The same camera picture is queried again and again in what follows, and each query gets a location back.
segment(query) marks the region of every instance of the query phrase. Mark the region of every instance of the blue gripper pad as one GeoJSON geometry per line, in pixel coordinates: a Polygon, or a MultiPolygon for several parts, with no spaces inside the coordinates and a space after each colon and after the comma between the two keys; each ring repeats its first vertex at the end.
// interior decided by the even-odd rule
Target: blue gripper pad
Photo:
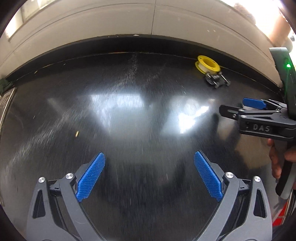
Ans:
{"type": "Polygon", "coordinates": [[[96,181],[98,180],[103,168],[105,166],[105,155],[100,152],[94,159],[92,164],[85,171],[77,184],[76,197],[79,202],[83,198],[88,198],[96,181]]]}
{"type": "Polygon", "coordinates": [[[259,109],[259,110],[262,110],[262,109],[266,108],[266,104],[264,103],[263,100],[244,98],[242,100],[242,103],[243,103],[244,106],[256,108],[256,109],[259,109]]]}
{"type": "Polygon", "coordinates": [[[199,151],[194,155],[194,165],[211,197],[216,198],[219,202],[223,197],[221,181],[199,151]]]}

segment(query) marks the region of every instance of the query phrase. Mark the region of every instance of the human hand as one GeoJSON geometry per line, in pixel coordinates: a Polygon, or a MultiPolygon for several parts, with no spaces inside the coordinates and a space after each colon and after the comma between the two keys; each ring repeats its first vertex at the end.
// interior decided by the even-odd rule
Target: human hand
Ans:
{"type": "MultiPolygon", "coordinates": [[[[279,156],[277,150],[274,146],[274,140],[268,139],[267,145],[270,146],[269,158],[271,159],[271,169],[272,175],[275,179],[279,179],[281,177],[281,166],[279,164],[279,156]]],[[[284,153],[285,159],[287,161],[296,162],[296,150],[290,149],[284,153]]],[[[293,185],[293,189],[296,189],[296,182],[293,185]]]]}

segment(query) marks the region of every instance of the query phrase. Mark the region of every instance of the spool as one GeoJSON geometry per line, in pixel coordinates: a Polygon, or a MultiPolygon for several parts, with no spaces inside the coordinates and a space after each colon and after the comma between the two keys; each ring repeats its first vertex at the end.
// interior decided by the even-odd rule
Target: spool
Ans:
{"type": "Polygon", "coordinates": [[[197,59],[198,60],[195,62],[195,66],[203,74],[206,74],[207,72],[209,72],[210,74],[216,74],[217,72],[220,72],[221,68],[219,64],[217,64],[211,58],[199,55],[197,59]]]}

